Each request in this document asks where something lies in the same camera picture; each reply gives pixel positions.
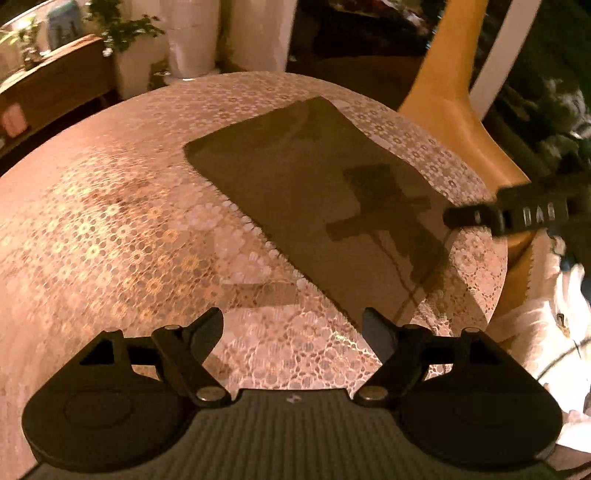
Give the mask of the yellow grey curtain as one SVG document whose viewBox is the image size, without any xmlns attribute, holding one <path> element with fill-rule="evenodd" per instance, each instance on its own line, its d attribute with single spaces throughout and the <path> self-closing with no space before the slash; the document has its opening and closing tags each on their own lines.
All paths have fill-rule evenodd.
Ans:
<svg viewBox="0 0 591 480">
<path fill-rule="evenodd" d="M 297 0 L 221 2 L 221 61 L 226 71 L 284 72 Z"/>
</svg>

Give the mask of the tall green potted plant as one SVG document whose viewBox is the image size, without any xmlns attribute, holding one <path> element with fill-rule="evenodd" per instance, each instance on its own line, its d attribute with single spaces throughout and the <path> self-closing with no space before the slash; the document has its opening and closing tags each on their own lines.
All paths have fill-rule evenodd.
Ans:
<svg viewBox="0 0 591 480">
<path fill-rule="evenodd" d="M 103 56 L 112 57 L 117 91 L 122 100 L 148 90 L 152 40 L 164 34 L 156 15 L 125 19 L 123 1 L 87 1 L 86 19 L 103 40 Z"/>
</svg>

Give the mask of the white cylindrical floor pot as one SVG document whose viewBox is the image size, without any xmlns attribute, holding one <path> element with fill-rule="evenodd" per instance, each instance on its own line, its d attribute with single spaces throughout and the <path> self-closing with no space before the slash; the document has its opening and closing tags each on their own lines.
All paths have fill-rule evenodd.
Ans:
<svg viewBox="0 0 591 480">
<path fill-rule="evenodd" d="M 165 0 L 160 13 L 167 41 L 166 82 L 189 82 L 215 73 L 221 1 Z"/>
</svg>

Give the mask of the yellow chair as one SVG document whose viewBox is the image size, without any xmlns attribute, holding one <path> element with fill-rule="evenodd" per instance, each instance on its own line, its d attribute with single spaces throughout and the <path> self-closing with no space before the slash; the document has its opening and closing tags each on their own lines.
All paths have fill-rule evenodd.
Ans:
<svg viewBox="0 0 591 480">
<path fill-rule="evenodd" d="M 470 168 L 486 196 L 527 181 L 486 131 L 469 99 L 469 86 L 486 1 L 449 1 L 411 92 L 399 112 Z"/>
</svg>

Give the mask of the floral lace tablecloth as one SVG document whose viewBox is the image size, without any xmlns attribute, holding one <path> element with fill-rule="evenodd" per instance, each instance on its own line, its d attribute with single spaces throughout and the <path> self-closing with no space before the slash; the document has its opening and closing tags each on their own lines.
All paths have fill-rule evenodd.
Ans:
<svg viewBox="0 0 591 480">
<path fill-rule="evenodd" d="M 185 160 L 184 145 L 322 96 L 450 200 L 483 181 L 379 102 L 287 73 L 204 77 L 93 115 L 1 179 L 1 475 L 34 465 L 29 398 L 98 333 L 146 336 L 211 306 L 224 332 L 205 367 L 228 390 L 359 388 L 376 356 L 249 217 Z"/>
</svg>

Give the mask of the blue picture card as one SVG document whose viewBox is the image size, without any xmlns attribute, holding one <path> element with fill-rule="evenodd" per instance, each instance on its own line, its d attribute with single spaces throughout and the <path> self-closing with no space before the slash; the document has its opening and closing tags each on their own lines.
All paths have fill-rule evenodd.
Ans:
<svg viewBox="0 0 591 480">
<path fill-rule="evenodd" d="M 53 7 L 47 15 L 48 42 L 51 51 L 84 35 L 82 13 L 75 0 Z"/>
</svg>

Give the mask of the olive brown t-shirt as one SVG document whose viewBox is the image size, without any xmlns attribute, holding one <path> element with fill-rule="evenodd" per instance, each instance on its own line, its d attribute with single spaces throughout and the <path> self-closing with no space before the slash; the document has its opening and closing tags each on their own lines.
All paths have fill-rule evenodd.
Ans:
<svg viewBox="0 0 591 480">
<path fill-rule="evenodd" d="M 408 323 L 447 262 L 448 199 L 315 97 L 187 143 L 185 157 L 349 317 Z"/>
</svg>

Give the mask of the pink lantern jar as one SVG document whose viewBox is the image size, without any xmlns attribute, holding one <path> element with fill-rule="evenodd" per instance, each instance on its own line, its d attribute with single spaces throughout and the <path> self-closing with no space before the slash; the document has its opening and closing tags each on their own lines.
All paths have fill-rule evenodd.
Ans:
<svg viewBox="0 0 591 480">
<path fill-rule="evenodd" d="M 1 113 L 1 125 L 10 138 L 16 138 L 28 128 L 28 122 L 19 103 L 12 103 Z"/>
</svg>

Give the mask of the glass vase with plant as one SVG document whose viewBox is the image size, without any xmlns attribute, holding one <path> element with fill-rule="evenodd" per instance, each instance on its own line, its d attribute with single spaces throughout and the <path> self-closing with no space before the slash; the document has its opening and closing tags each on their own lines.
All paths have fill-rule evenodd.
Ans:
<svg viewBox="0 0 591 480">
<path fill-rule="evenodd" d="M 1 28 L 1 77 L 6 78 L 18 70 L 30 70 L 43 62 L 37 44 L 41 23 L 35 15 Z"/>
</svg>

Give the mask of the long wooden sideboard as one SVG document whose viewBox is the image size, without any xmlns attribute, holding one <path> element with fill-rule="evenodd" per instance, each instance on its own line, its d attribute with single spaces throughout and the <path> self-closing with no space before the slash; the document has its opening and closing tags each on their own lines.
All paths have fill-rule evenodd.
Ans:
<svg viewBox="0 0 591 480">
<path fill-rule="evenodd" d="M 1 125 L 1 154 L 7 155 L 27 138 L 73 110 L 116 89 L 114 63 L 103 56 L 104 43 L 86 35 L 54 51 L 40 65 L 19 71 L 1 84 L 1 113 L 19 103 L 28 122 L 16 138 Z"/>
</svg>

